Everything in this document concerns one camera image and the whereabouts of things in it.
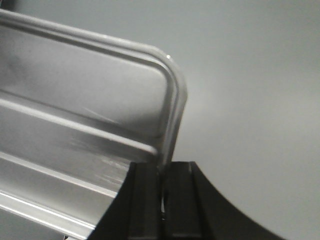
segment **curved edge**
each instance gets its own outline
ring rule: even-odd
[[[2,20],[3,22],[14,23],[15,25],[19,26],[36,28],[45,32],[47,31],[51,33],[71,36],[80,40],[101,43],[112,48],[117,48],[116,50],[120,53],[122,49],[126,51],[136,52],[138,54],[147,55],[153,58],[155,64],[164,67],[164,69],[171,76],[175,87],[175,92],[170,103],[168,124],[165,128],[164,133],[164,143],[159,154],[159,169],[161,171],[165,169],[165,166],[168,165],[168,163],[171,161],[174,152],[178,129],[180,126],[185,103],[187,101],[187,86],[184,81],[184,77],[169,55],[165,54],[160,49],[147,44],[137,43],[122,38],[95,33],[76,27],[66,26],[63,24],[42,20],[36,17],[27,16],[16,12],[10,12],[3,9],[0,9],[0,20]]]
[[[190,167],[205,240],[285,240],[232,205],[195,162]]]

